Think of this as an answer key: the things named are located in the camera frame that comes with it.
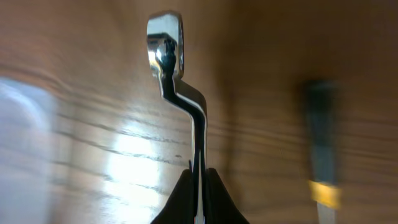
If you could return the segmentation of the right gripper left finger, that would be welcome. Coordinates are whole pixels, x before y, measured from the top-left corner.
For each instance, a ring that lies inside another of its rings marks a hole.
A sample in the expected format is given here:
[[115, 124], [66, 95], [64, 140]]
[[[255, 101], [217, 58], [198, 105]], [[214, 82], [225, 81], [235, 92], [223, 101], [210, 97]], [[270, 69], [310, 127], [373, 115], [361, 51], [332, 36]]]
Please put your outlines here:
[[185, 169], [169, 199], [151, 224], [194, 224], [192, 172]]

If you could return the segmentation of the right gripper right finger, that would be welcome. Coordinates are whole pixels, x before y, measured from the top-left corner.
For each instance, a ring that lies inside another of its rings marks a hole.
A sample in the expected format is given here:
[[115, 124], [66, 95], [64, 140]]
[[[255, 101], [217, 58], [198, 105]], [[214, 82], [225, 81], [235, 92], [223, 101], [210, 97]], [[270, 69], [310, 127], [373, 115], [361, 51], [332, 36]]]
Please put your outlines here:
[[249, 224], [235, 206], [214, 168], [206, 170], [204, 204], [207, 224]]

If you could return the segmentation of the slim black yellow screwdriver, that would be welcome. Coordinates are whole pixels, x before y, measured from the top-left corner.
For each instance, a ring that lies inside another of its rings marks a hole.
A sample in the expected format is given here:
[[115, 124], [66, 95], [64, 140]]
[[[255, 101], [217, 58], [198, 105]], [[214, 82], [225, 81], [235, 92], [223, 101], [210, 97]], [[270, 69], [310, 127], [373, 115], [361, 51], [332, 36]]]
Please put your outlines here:
[[305, 115], [310, 137], [312, 199], [317, 203], [318, 222], [336, 223], [340, 190], [336, 178], [334, 149], [333, 85], [326, 80], [309, 80], [304, 85]]

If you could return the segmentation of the silver offset wrench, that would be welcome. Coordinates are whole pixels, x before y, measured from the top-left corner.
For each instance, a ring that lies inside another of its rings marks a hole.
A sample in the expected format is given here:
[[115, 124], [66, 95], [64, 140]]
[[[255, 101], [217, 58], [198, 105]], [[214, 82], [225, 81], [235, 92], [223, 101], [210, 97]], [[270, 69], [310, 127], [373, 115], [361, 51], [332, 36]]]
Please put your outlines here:
[[183, 22], [177, 12], [152, 16], [147, 23], [147, 51], [161, 97], [186, 112], [192, 124], [193, 222], [204, 224], [207, 112], [204, 96], [182, 80], [184, 72]]

